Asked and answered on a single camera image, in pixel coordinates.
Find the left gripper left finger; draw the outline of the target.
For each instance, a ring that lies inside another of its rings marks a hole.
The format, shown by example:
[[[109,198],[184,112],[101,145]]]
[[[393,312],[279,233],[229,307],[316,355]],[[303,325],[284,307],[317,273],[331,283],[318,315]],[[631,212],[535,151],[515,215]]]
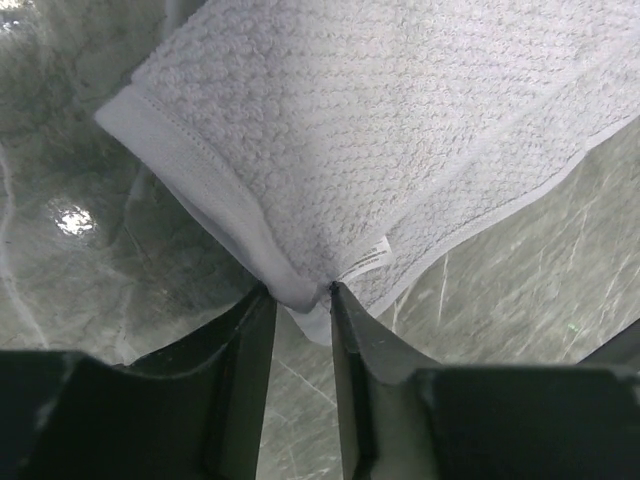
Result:
[[[276,302],[257,286],[230,310],[147,354],[128,371],[160,381],[149,411],[144,479],[253,479],[257,472]]]

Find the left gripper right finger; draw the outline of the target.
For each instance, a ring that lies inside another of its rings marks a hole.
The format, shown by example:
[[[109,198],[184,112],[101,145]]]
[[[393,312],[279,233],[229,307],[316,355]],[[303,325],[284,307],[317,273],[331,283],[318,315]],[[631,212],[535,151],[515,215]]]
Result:
[[[372,317],[343,283],[330,286],[332,354],[345,479],[437,479],[417,374],[437,368]]]

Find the white towel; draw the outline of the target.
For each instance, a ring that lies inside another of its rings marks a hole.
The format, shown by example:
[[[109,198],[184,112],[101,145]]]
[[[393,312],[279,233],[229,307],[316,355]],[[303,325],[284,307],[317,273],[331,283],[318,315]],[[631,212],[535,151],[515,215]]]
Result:
[[[209,1],[96,119],[326,345],[638,113],[635,1]]]

